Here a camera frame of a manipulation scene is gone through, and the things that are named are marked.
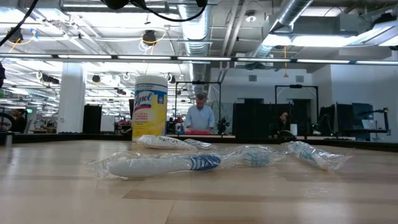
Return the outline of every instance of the blue shirt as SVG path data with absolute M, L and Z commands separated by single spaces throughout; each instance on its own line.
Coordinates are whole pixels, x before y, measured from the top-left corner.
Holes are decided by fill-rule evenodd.
M 196 131 L 206 131 L 207 128 L 214 128 L 214 122 L 214 113 L 209 106 L 204 105 L 199 110 L 195 105 L 188 109 L 185 127 L 192 126 L 191 128 Z

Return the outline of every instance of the plastic wrapper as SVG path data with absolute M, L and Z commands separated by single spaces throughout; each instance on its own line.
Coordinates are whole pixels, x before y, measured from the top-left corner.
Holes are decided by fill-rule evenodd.
M 194 139 L 186 139 L 186 140 L 184 140 L 184 142 L 186 142 L 186 143 L 190 144 L 191 146 L 194 146 L 194 147 L 196 147 L 197 149 L 200 149 L 200 150 L 215 150 L 215 149 L 217 149 L 217 146 L 214 145 L 214 144 L 210 144 L 210 143 L 202 142 L 202 141 L 197 141 L 197 140 L 194 140 Z
M 262 145 L 238 146 L 234 149 L 227 149 L 225 152 L 228 151 L 229 154 L 221 156 L 220 168 L 269 166 L 285 158 L 286 155 L 285 152 Z
M 153 149 L 197 149 L 186 142 L 167 136 L 143 135 L 137 138 L 136 142 L 137 144 Z
M 336 170 L 351 157 L 332 154 L 301 141 L 288 142 L 286 146 L 289 154 L 323 170 Z
M 214 153 L 198 154 L 142 154 L 117 152 L 101 161 L 86 162 L 95 176 L 142 178 L 177 171 L 206 171 L 221 163 Z

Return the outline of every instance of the gray hair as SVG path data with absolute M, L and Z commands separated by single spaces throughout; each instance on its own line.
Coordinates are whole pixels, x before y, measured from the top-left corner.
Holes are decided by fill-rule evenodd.
M 204 95 L 203 93 L 198 93 L 197 98 L 198 100 L 203 100 L 204 98 L 206 98 L 206 95 Z

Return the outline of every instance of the lysol wipes container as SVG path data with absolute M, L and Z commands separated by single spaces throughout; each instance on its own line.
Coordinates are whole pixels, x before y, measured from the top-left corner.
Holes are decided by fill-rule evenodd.
M 166 134 L 167 80 L 154 75 L 136 78 L 132 140 L 144 134 Z

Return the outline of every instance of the ductwork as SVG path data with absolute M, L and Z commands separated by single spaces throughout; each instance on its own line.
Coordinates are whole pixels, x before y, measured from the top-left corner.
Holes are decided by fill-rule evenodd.
M 182 18 L 192 17 L 201 10 L 196 4 L 179 5 L 178 9 Z M 184 40 L 208 40 L 210 37 L 210 6 L 207 6 L 203 14 L 196 19 L 183 22 L 182 32 Z M 189 56 L 207 56 L 210 48 L 208 43 L 188 42 L 185 44 L 185 49 Z M 210 64 L 190 63 L 189 67 L 190 81 L 210 81 Z M 204 85 L 194 86 L 194 94 L 203 92 L 204 87 Z
M 277 19 L 274 22 L 270 22 L 268 26 L 267 35 L 273 30 L 279 29 L 281 27 L 288 27 L 288 30 L 293 30 L 294 22 L 300 17 L 300 15 L 306 10 L 313 0 L 285 0 L 283 1 L 280 11 L 278 12 Z M 264 44 L 267 39 L 263 40 L 260 46 L 250 55 L 250 57 L 264 58 L 268 56 L 273 45 Z M 255 68 L 264 68 L 261 63 L 250 63 L 246 65 L 246 69 L 253 70 Z

